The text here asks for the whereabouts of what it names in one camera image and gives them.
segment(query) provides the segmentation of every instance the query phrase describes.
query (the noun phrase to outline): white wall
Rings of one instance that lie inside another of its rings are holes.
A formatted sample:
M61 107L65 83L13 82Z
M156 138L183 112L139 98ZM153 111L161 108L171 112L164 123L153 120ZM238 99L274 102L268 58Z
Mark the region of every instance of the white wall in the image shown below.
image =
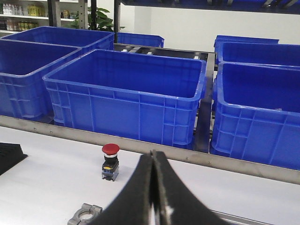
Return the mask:
M98 0L111 11L113 1ZM121 5L122 32L160 35L165 47L213 51L216 36L233 35L280 39L281 44L300 45L300 15L214 11L197 9L133 7Z

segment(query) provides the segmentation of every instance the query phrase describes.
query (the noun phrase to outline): bottle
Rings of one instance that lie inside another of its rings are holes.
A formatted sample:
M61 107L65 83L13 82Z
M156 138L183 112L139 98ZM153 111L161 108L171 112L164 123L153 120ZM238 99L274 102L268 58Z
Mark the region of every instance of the bottle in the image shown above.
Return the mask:
M7 30L13 30L12 29L12 21L11 20L7 20Z
M19 15L24 15L22 6L19 6Z
M8 13L8 7L6 4L3 4L3 14L7 15L7 13Z
M8 5L8 15L13 14L13 6L11 4Z
M14 22L14 31L18 31L19 28L18 28L18 23L17 22Z
M4 14L3 13L3 3L0 3L0 14Z

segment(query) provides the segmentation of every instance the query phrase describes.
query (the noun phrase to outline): metal rail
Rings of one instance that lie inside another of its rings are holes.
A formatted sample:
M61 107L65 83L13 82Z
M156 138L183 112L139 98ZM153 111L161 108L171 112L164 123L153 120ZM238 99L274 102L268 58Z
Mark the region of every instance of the metal rail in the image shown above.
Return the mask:
M300 171L285 169L282 167L221 157L197 151L179 149L171 146L142 142L111 135L104 135L90 131L21 120L7 116L0 116L0 126L96 145L116 143L123 150L138 153L148 153L151 150L163 151L169 159L272 180L300 184Z

